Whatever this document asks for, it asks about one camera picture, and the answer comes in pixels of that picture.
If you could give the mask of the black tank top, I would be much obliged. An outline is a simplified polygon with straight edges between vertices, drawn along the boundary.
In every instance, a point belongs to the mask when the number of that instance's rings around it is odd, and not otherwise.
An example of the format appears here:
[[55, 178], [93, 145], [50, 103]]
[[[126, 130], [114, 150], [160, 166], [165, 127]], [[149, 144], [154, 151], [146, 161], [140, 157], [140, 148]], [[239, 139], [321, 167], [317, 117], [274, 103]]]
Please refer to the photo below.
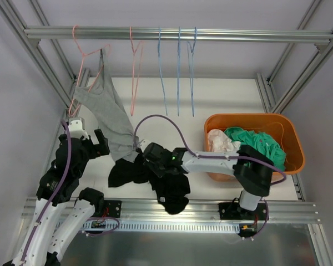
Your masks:
[[130, 182], [150, 183], [152, 190], [156, 193], [158, 203], [169, 214], [182, 212], [189, 203], [186, 195], [191, 193], [191, 189], [186, 175], [166, 174], [163, 177], [157, 177], [144, 165], [140, 149], [137, 149], [137, 157], [134, 162], [123, 158], [117, 160], [108, 177], [108, 186], [113, 188]]

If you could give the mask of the white tank top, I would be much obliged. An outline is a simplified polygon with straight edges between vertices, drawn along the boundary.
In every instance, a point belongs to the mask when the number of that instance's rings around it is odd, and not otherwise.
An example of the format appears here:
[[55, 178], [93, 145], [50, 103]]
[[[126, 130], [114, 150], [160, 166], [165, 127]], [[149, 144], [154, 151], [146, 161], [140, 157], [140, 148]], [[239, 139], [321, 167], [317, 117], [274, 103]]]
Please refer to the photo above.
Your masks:
[[207, 134], [207, 147], [211, 152], [232, 152], [239, 150], [240, 141], [233, 141], [223, 131], [212, 129]]

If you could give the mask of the green tank top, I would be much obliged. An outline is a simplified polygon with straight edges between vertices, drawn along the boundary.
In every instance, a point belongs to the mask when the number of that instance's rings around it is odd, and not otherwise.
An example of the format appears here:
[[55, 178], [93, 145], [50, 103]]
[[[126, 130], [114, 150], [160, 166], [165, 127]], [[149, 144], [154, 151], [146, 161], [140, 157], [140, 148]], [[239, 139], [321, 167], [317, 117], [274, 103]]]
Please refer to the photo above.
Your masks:
[[244, 130], [241, 127], [229, 127], [224, 133], [232, 141], [238, 141], [241, 145], [251, 146], [270, 159], [276, 168], [285, 171], [286, 153], [269, 134], [261, 131], [256, 133], [254, 130]]

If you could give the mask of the blue hanger of red top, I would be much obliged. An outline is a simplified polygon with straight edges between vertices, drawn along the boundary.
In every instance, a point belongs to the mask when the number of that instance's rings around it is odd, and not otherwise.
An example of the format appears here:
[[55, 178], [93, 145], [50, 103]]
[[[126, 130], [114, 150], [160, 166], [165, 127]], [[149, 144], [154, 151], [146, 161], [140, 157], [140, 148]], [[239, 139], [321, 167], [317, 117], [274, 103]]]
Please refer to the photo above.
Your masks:
[[191, 113], [195, 116], [195, 103], [194, 103], [194, 52], [196, 46], [198, 30], [194, 28], [194, 40], [191, 43], [187, 41], [187, 55], [188, 55], [188, 68], [189, 68], [189, 81], [190, 81], [190, 99], [191, 99]]

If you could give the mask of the blue hanger of white top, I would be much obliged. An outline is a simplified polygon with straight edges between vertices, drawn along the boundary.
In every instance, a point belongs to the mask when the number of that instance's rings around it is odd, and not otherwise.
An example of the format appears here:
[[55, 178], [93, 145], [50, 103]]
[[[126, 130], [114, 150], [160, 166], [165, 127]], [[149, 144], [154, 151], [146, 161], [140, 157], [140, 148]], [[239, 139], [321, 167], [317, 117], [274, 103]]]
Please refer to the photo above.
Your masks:
[[163, 80], [162, 57], [161, 57], [161, 50], [160, 50], [161, 34], [162, 34], [162, 29], [159, 27], [158, 28], [158, 44], [157, 44], [158, 68], [159, 68], [159, 77], [160, 77], [160, 83], [161, 83], [162, 93], [163, 93], [163, 102], [164, 102], [165, 114], [166, 114], [166, 116], [168, 116], [167, 98], [166, 98], [165, 85], [164, 85], [164, 80]]

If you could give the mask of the blue hanger of green top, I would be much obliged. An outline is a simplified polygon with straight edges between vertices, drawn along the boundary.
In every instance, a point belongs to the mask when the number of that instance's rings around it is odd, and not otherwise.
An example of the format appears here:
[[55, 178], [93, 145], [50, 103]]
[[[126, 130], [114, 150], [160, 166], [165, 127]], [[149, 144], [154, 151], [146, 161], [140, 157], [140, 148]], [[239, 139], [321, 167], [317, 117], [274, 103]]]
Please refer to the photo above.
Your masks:
[[176, 104], [177, 104], [177, 116], [180, 116], [180, 37], [181, 28], [178, 28], [178, 43], [177, 43], [177, 73], [176, 73]]

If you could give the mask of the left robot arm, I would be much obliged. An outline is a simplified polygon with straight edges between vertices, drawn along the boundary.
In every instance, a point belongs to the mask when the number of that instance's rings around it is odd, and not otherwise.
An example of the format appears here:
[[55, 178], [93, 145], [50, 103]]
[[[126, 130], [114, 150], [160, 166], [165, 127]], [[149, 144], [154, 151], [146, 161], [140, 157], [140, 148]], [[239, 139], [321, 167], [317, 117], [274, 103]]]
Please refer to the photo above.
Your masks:
[[60, 135], [55, 159], [39, 182], [34, 215], [26, 237], [7, 265], [60, 265], [83, 223], [90, 217], [102, 216], [103, 192], [85, 188], [63, 224], [56, 226], [89, 160], [109, 154], [108, 140], [102, 131], [96, 129], [94, 133], [97, 144], [89, 136], [74, 137], [69, 130]]

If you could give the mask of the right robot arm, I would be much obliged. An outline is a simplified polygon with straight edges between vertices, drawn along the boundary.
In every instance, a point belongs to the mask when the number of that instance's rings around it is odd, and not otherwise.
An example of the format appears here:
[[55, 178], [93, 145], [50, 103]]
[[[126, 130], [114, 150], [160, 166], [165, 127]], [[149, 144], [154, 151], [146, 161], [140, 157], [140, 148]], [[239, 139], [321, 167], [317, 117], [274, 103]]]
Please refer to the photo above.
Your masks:
[[186, 147], [169, 151], [154, 142], [143, 141], [140, 148], [144, 165], [153, 172], [150, 183], [157, 201], [169, 214], [180, 213], [189, 203], [189, 173], [235, 177], [243, 187], [236, 211], [244, 220], [256, 214], [261, 198], [270, 193], [274, 164], [250, 146], [231, 152], [193, 152]]

